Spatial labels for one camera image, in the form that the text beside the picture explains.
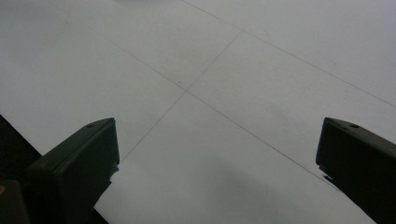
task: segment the dark green object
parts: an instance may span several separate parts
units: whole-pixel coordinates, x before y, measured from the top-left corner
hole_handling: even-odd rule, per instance
[[[326,118],[317,164],[377,223],[396,223],[396,145],[366,129]]]
[[[19,185],[12,185],[8,188],[13,190],[13,194],[6,195],[7,197],[0,197],[0,223],[17,223],[22,224],[21,218],[26,214],[23,212],[21,207],[25,203],[30,205],[30,214],[33,217],[39,217],[40,214],[35,214],[33,211],[40,211],[41,200],[36,197],[37,195],[30,188],[30,184],[27,180],[26,169],[34,161],[41,158],[41,155],[32,147],[12,126],[0,115],[0,182],[13,180]],[[24,196],[24,200],[18,196],[20,192]],[[7,215],[9,213],[10,206],[18,206],[20,209],[14,212],[20,211],[18,218],[13,218]],[[36,223],[43,224],[43,218],[36,218],[39,220]],[[88,220],[84,224],[107,224],[107,222],[101,217],[96,210],[93,209]]]
[[[33,163],[27,170],[33,191],[35,223],[84,223],[120,162],[114,119],[91,123]]]

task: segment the tile grout line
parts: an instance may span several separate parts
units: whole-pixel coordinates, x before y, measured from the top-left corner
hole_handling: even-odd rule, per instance
[[[281,151],[277,150],[275,147],[271,146],[270,144],[266,143],[264,140],[260,139],[259,136],[257,136],[256,134],[250,132],[249,130],[247,130],[246,128],[242,127],[241,125],[239,125],[238,123],[236,123],[235,121],[233,121],[232,119],[228,118],[227,116],[225,116],[224,114],[222,114],[221,112],[219,112],[216,108],[214,108],[213,106],[207,104],[205,101],[203,101],[202,99],[200,99],[199,97],[195,96],[194,94],[192,94],[191,92],[187,91],[187,93],[191,96],[193,96],[194,98],[196,98],[197,100],[199,100],[200,102],[202,102],[203,104],[209,106],[211,109],[213,109],[214,111],[218,112],[219,114],[221,114],[224,118],[226,118],[227,120],[229,120],[230,122],[232,122],[233,124],[235,124],[236,126],[238,126],[239,128],[243,129],[245,132],[251,134],[252,136],[254,136],[256,139],[258,139],[259,141],[261,141],[262,143],[264,143],[265,145],[267,145],[268,147],[270,147],[272,150],[274,150],[275,152],[279,153],[281,156],[285,157],[286,159],[288,159],[289,161],[291,161],[292,163],[298,165],[299,167],[301,167],[302,169],[304,169],[305,171],[307,171],[309,174],[313,175],[314,177],[316,177],[317,179],[321,180],[322,182],[326,183],[327,185],[329,185],[330,187],[333,187],[336,190],[339,190],[336,186],[332,185],[331,183],[326,182],[325,180],[321,179],[319,176],[315,175],[314,173],[312,173],[311,171],[309,171],[308,169],[306,169],[305,167],[303,167],[300,163],[298,163],[297,161],[294,161],[292,158],[290,158],[289,156],[287,156],[286,154],[282,153]]]
[[[135,148],[137,148],[140,143],[154,130],[154,128],[160,123],[160,121],[169,113],[169,111],[180,101],[180,99],[187,93],[187,91],[184,91],[178,98],[177,100],[163,113],[163,115],[155,122],[155,124],[148,130],[148,132],[140,138],[140,140],[136,143],[134,147],[125,155],[125,157],[120,161],[120,164],[122,164],[123,161],[131,154]]]
[[[185,0],[180,0],[180,2],[183,2],[183,3],[185,3],[185,4],[189,5],[189,6],[195,7],[195,8],[197,8],[198,10],[203,11],[205,14],[207,14],[207,15],[213,17],[213,18],[216,18],[216,19],[218,19],[219,21],[222,21],[222,22],[224,22],[224,23],[227,23],[227,24],[231,25],[232,27],[234,27],[234,28],[236,28],[236,29],[238,29],[238,30],[243,30],[243,29],[237,27],[236,25],[234,25],[234,24],[232,24],[232,23],[230,23],[230,22],[227,22],[227,21],[223,20],[222,18],[213,15],[212,13],[209,13],[209,12],[207,12],[207,11],[205,11],[205,10],[203,10],[203,9],[201,9],[201,8],[199,8],[199,7],[197,7],[197,6],[193,5],[193,4],[191,4],[191,3],[189,3],[189,2],[186,2]]]
[[[139,61],[140,63],[142,63],[143,65],[147,66],[149,69],[151,69],[153,72],[155,72],[157,75],[160,75],[161,77],[164,77],[165,79],[167,79],[168,81],[172,82],[173,84],[177,85],[178,87],[180,87],[183,91],[184,88],[181,87],[179,84],[177,84],[176,82],[172,81],[169,77],[165,76],[164,74],[162,74],[161,72],[157,71],[155,68],[153,68],[152,66],[150,66],[148,63],[142,61],[141,59],[139,59],[138,57],[136,57],[134,54],[132,54],[131,52],[129,52],[128,50],[122,48],[120,45],[114,43],[112,40],[108,39],[106,36],[102,35],[101,33],[97,32],[95,29],[93,29],[91,26],[85,24],[84,22],[75,19],[74,17],[72,17],[72,14],[67,13],[66,11],[62,10],[61,8],[59,8],[57,5],[55,5],[54,3],[49,2],[51,5],[55,6],[58,10],[62,11],[63,13],[65,13],[67,16],[67,20],[72,20],[75,22],[78,22],[80,25],[84,26],[86,29],[90,30],[91,32],[95,33],[96,35],[98,35],[99,37],[103,38],[105,41],[107,41],[109,44],[114,45],[115,47],[117,47],[118,49],[122,50],[123,52],[127,53],[129,56],[133,57],[134,59],[136,59],[137,61]]]
[[[189,91],[189,89],[194,85],[195,82],[198,81],[198,79],[200,77],[202,77],[206,71],[212,66],[212,64],[231,46],[231,44],[236,40],[236,38],[238,38],[238,36],[240,36],[244,31],[240,30],[239,33],[233,38],[233,40],[224,48],[224,50],[204,69],[204,71],[202,72],[202,74],[200,76],[198,76],[198,78],[196,78],[191,84],[190,86],[186,89],[186,91]]]
[[[261,38],[255,36],[255,35],[253,35],[253,34],[247,32],[247,31],[245,31],[245,30],[244,30],[243,32],[245,32],[246,34],[251,35],[251,36],[257,38],[258,40],[260,40],[261,42],[263,42],[263,43],[265,43],[265,44],[268,44],[268,45],[270,45],[270,46],[272,46],[272,47],[274,47],[274,48],[276,48],[276,49],[281,50],[282,52],[288,54],[289,56],[291,56],[291,57],[297,59],[297,60],[300,61],[300,62],[306,63],[306,64],[308,64],[308,65],[310,65],[310,66],[312,66],[312,67],[318,69],[319,71],[325,73],[326,75],[328,75],[328,76],[330,76],[330,77],[333,77],[333,78],[335,78],[335,79],[338,79],[338,80],[340,80],[340,81],[346,83],[348,86],[350,86],[350,87],[352,87],[352,88],[355,88],[355,89],[357,89],[358,91],[362,91],[362,92],[364,92],[364,93],[366,93],[366,94],[368,94],[368,95],[374,97],[375,99],[380,100],[381,102],[383,102],[383,103],[385,103],[385,104],[387,104],[387,105],[391,105],[391,106],[393,106],[393,107],[396,107],[396,105],[394,105],[394,104],[392,104],[392,103],[390,103],[390,102],[388,102],[388,101],[386,101],[386,100],[384,100],[384,99],[381,99],[380,97],[375,96],[375,95],[373,95],[372,93],[370,93],[370,92],[368,92],[368,91],[365,91],[365,90],[363,90],[363,89],[361,89],[361,88],[359,88],[359,87],[357,87],[357,86],[355,86],[355,85],[353,85],[353,84],[351,84],[351,83],[349,83],[349,82],[343,80],[342,78],[340,78],[340,77],[338,77],[338,76],[336,76],[336,75],[333,75],[332,73],[330,73],[330,72],[328,72],[328,71],[326,71],[326,70],[324,70],[324,69],[322,69],[322,68],[319,68],[319,67],[317,67],[316,65],[314,65],[314,64],[312,64],[312,63],[309,63],[309,62],[307,62],[307,61],[305,61],[305,60],[299,58],[298,56],[296,56],[296,55],[294,55],[294,54],[291,54],[291,53],[285,51],[284,49],[282,49],[282,48],[280,48],[280,47],[278,47],[278,46],[276,46],[276,45],[274,45],[274,44],[271,44],[270,42],[268,42],[268,41],[266,41],[266,40],[263,40],[263,39],[261,39]]]
[[[307,63],[307,64],[313,66],[314,68],[316,68],[316,69],[318,69],[319,71],[321,71],[321,72],[327,74],[328,76],[331,76],[331,77],[333,77],[333,78],[336,78],[336,79],[338,79],[338,80],[340,80],[340,81],[346,83],[347,85],[351,86],[352,88],[357,89],[358,91],[362,91],[362,92],[364,92],[364,93],[366,93],[366,94],[368,94],[368,95],[371,95],[371,96],[374,97],[375,99],[380,100],[381,102],[383,102],[383,103],[385,103],[385,104],[387,104],[387,105],[391,105],[391,106],[393,106],[393,107],[396,107],[396,105],[394,105],[394,104],[392,104],[392,103],[390,103],[390,102],[388,102],[388,101],[386,101],[386,100],[384,100],[384,99],[382,99],[382,98],[380,98],[380,97],[378,97],[378,96],[375,96],[375,95],[373,95],[372,93],[370,93],[370,92],[368,92],[368,91],[365,91],[365,90],[363,90],[363,89],[361,89],[361,88],[359,88],[359,87],[357,87],[357,86],[355,86],[355,85],[353,85],[353,84],[351,84],[351,83],[349,83],[349,82],[347,82],[347,81],[341,79],[340,77],[337,77],[336,75],[333,75],[332,73],[327,72],[327,71],[325,71],[324,69],[321,69],[321,68],[319,68],[319,67],[313,65],[312,63],[309,63],[309,62],[307,62],[307,61],[305,61],[305,60],[299,58],[298,56],[293,55],[293,54],[291,54],[291,53],[285,51],[284,49],[282,49],[282,48],[280,48],[280,47],[278,47],[278,46],[276,46],[276,45],[274,45],[274,44],[271,44],[270,42],[268,42],[268,41],[266,41],[266,40],[263,40],[263,39],[261,39],[261,38],[255,36],[254,34],[248,32],[248,31],[246,31],[246,30],[244,30],[244,29],[241,29],[240,27],[238,27],[238,26],[236,26],[236,25],[234,25],[234,24],[232,24],[232,23],[230,23],[230,22],[227,22],[227,21],[223,20],[222,18],[219,18],[219,17],[217,17],[217,16],[215,16],[215,15],[213,15],[213,14],[211,14],[211,13],[209,13],[209,12],[207,12],[207,11],[205,11],[205,10],[203,10],[203,9],[201,9],[201,8],[199,8],[199,7],[195,6],[195,5],[193,5],[193,4],[191,4],[191,3],[188,3],[188,2],[186,2],[185,0],[180,0],[180,1],[181,1],[181,2],[184,2],[184,3],[188,4],[188,5],[190,5],[190,6],[192,6],[192,7],[198,8],[199,10],[203,11],[204,13],[206,13],[206,14],[208,14],[208,15],[210,15],[210,16],[212,16],[212,17],[214,17],[214,18],[216,18],[216,19],[218,19],[218,20],[221,20],[221,21],[223,21],[223,22],[225,22],[225,23],[227,23],[227,24],[229,24],[229,25],[231,25],[231,26],[233,26],[233,27],[235,27],[235,28],[237,28],[237,29],[239,29],[239,30],[242,30],[242,32],[245,32],[246,34],[251,35],[251,36],[253,36],[253,37],[259,39],[261,42],[266,43],[266,44],[268,44],[268,45],[270,45],[270,46],[272,46],[272,47],[274,47],[274,48],[276,48],[276,49],[279,49],[279,50],[281,50],[281,51],[287,53],[289,56],[291,56],[291,57],[293,57],[293,58],[295,58],[295,59],[297,59],[297,60],[299,60],[299,61],[301,61],[301,62],[303,62],[303,63]]]

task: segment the floor tile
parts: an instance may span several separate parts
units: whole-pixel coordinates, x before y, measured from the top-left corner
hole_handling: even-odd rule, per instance
[[[110,223],[373,223],[342,192],[189,94],[112,182],[96,206]]]
[[[187,89],[239,30],[178,0],[78,1],[70,15]]]
[[[396,105],[392,0],[185,0]]]
[[[183,90],[49,4],[1,1],[0,113],[40,153],[114,117],[124,157]]]
[[[312,172],[325,117],[396,142],[395,107],[247,34],[190,92]]]

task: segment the white floor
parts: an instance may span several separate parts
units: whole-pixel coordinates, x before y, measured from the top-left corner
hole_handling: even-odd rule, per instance
[[[117,121],[121,223],[373,223],[323,178],[325,117],[396,142],[392,0],[2,0],[0,114],[45,154]]]

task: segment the white surface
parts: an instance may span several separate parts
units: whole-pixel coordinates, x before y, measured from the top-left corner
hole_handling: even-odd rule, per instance
[[[96,208],[119,224],[373,223],[189,94],[127,157]]]
[[[179,0],[83,0],[73,18],[187,89],[239,30]]]
[[[190,92],[311,172],[321,124],[348,120],[396,142],[396,109],[241,34]]]
[[[42,154],[114,117],[123,158],[183,92],[49,4],[0,8],[0,113]]]
[[[373,223],[309,172],[326,116],[396,142],[393,3],[189,2],[0,1],[0,114],[41,153],[114,117],[110,223]]]
[[[396,105],[393,0],[184,0]]]

